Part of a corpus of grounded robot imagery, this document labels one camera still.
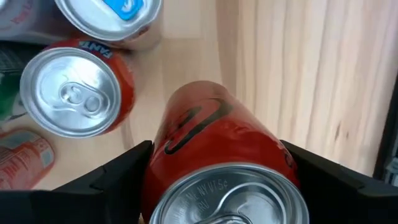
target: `soda can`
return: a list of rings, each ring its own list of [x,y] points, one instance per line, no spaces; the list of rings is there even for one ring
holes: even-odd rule
[[[75,32],[54,0],[0,0],[0,40],[51,44]]]
[[[309,223],[297,166],[221,85],[200,81],[167,103],[143,185],[142,214],[161,223]]]
[[[31,189],[54,165],[54,150],[36,133],[0,134],[0,190]]]
[[[22,102],[38,124],[60,136],[107,133],[134,104],[129,56],[92,40],[57,42],[27,64]]]
[[[160,41],[162,0],[55,2],[78,29],[112,47],[144,50]]]
[[[12,119],[24,114],[19,80],[30,59],[35,57],[42,46],[0,42],[0,128]]]

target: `wooden table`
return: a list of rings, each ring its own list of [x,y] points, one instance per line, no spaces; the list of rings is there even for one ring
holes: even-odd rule
[[[169,96],[195,80],[222,83],[277,137],[370,175],[398,61],[395,0],[165,0],[164,39],[135,55],[137,102],[121,127],[67,139],[28,116],[57,161],[53,189],[154,139]]]

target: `can lid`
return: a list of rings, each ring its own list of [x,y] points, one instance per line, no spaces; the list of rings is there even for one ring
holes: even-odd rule
[[[283,175],[254,164],[206,167],[164,194],[150,224],[307,224],[299,190]]]
[[[162,0],[55,0],[68,20],[100,40],[119,41],[156,19]]]
[[[20,88],[32,118],[64,137],[103,133],[121,106],[120,86],[108,65],[71,47],[46,50],[34,57],[22,73]]]

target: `red soda can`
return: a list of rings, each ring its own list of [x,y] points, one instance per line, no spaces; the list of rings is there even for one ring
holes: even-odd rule
[[[0,134],[0,190],[32,188],[54,165],[50,143],[36,133]]]
[[[31,117],[68,138],[110,132],[135,102],[130,52],[91,39],[54,43],[25,67],[21,99]]]
[[[178,89],[144,177],[142,214],[161,223],[309,223],[296,164],[223,86]]]

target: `green can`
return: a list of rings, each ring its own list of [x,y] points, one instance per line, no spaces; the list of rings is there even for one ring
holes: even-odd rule
[[[19,80],[26,64],[43,48],[41,45],[0,42],[0,128],[7,121],[26,114],[19,96]]]

